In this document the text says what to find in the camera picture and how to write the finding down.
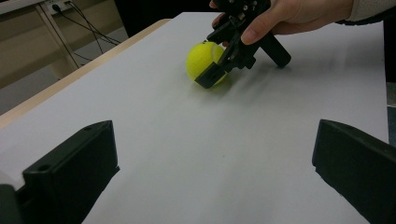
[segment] yellow ball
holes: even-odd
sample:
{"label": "yellow ball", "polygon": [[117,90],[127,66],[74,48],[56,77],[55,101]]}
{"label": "yellow ball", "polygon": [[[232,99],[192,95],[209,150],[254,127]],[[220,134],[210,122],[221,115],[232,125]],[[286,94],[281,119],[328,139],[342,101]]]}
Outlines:
{"label": "yellow ball", "polygon": [[217,63],[224,52],[224,48],[211,41],[204,41],[194,45],[187,55],[186,70],[189,78],[194,81],[212,63]]}

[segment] cable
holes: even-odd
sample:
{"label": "cable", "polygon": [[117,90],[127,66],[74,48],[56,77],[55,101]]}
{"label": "cable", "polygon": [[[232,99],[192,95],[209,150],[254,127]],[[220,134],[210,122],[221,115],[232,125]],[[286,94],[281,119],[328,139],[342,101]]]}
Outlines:
{"label": "cable", "polygon": [[[61,8],[60,8],[58,5],[54,4],[54,5],[52,5],[52,8],[53,8],[55,11],[57,11],[59,14],[61,14],[62,16],[65,17],[65,15],[64,15],[64,14],[62,13],[62,11],[61,11]],[[101,53],[103,54],[102,46],[100,45],[100,43],[99,43],[99,41],[98,41],[98,38],[97,38],[95,32],[94,32],[93,29],[91,28],[90,23],[88,22],[88,20],[87,20],[85,17],[84,17],[84,20],[87,22],[88,26],[90,27],[90,31],[92,32],[93,37],[95,38],[95,41],[96,41],[96,43],[98,44],[99,50],[100,50]]]}
{"label": "cable", "polygon": [[[77,22],[77,21],[73,21],[72,19],[70,19],[69,17],[67,17],[67,16],[65,16],[64,14],[61,14],[65,19],[67,19],[67,20],[69,20],[69,21],[71,21],[71,22],[73,22],[73,23],[75,23],[75,24],[77,24],[77,25],[79,25],[79,26],[81,26],[81,27],[83,27],[83,28],[85,28],[85,29],[87,29],[87,30],[91,30],[90,28],[88,28],[87,26],[85,26],[85,25],[83,25],[83,24],[81,24],[81,23],[79,23],[79,22]],[[107,42],[107,43],[109,43],[109,44],[112,44],[112,45],[115,45],[115,46],[117,46],[118,44],[116,44],[116,43],[114,43],[114,42],[112,42],[112,41],[108,41],[108,40],[106,40],[106,39],[102,39],[102,37],[101,37],[101,40],[103,40],[103,41],[105,41],[105,42]]]}
{"label": "cable", "polygon": [[48,17],[46,11],[44,10],[44,8],[39,5],[41,10],[43,11],[44,15],[46,16],[47,20],[49,21],[49,24],[51,25],[52,29],[55,31],[55,34],[59,37],[59,39],[61,40],[62,44],[64,45],[64,48],[67,50],[67,53],[69,54],[69,56],[72,58],[73,62],[75,63],[76,67],[79,68],[78,63],[75,61],[72,53],[69,51],[69,49],[67,48],[66,44],[64,43],[64,40],[61,38],[61,36],[58,34],[58,32],[55,29],[55,26],[52,24],[52,22],[50,21],[50,18]]}
{"label": "cable", "polygon": [[86,16],[82,12],[82,10],[75,3],[71,2],[71,1],[66,1],[64,3],[70,5],[72,8],[74,8],[75,11],[90,25],[90,27],[92,27],[96,31],[97,34],[101,35],[102,37],[107,39],[107,41],[109,41],[109,42],[112,42],[112,40],[113,40],[116,43],[120,44],[120,41],[118,41],[116,39],[113,39],[113,38],[110,38],[110,37],[108,37],[106,35],[103,35],[101,32],[99,32],[99,30],[96,29],[96,27],[94,27],[93,24],[88,21],[88,19],[86,18]]}
{"label": "cable", "polygon": [[82,58],[82,59],[85,59],[85,60],[87,60],[87,61],[93,61],[92,59],[89,59],[89,58],[86,58],[86,57],[84,57],[84,56],[81,56],[80,54],[77,54],[77,53],[74,53],[74,54],[76,54],[78,57],[80,57],[80,58]]}

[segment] wall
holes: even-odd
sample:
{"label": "wall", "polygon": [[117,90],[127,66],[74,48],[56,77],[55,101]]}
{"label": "wall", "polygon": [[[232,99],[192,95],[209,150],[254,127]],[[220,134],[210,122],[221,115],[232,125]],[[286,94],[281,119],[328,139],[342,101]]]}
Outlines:
{"label": "wall", "polygon": [[213,11],[217,9],[209,7],[207,0],[189,0],[189,1],[163,1],[163,0],[114,0],[120,17],[123,21],[124,28],[128,36],[133,36],[152,23],[162,19],[173,19],[181,12],[186,11]]}
{"label": "wall", "polygon": [[[120,15],[113,0],[74,0],[86,18],[103,34],[122,27]],[[76,67],[68,66],[65,47],[53,29],[46,25],[40,7],[29,6],[0,15],[0,89],[34,71],[51,65],[52,69],[66,76]],[[64,15],[86,24],[74,9]],[[71,49],[79,49],[94,40],[91,31],[71,22],[61,15],[52,19]]]}

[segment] white surface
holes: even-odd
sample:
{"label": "white surface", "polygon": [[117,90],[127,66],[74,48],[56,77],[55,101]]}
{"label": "white surface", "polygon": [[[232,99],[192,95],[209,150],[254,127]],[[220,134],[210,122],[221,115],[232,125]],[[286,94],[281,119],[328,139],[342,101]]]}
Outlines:
{"label": "white surface", "polygon": [[279,36],[205,90],[184,59],[216,13],[182,13],[0,130],[0,170],[21,171],[84,126],[112,119],[120,172],[84,223],[367,223],[315,172],[320,119],[388,142],[382,24]]}

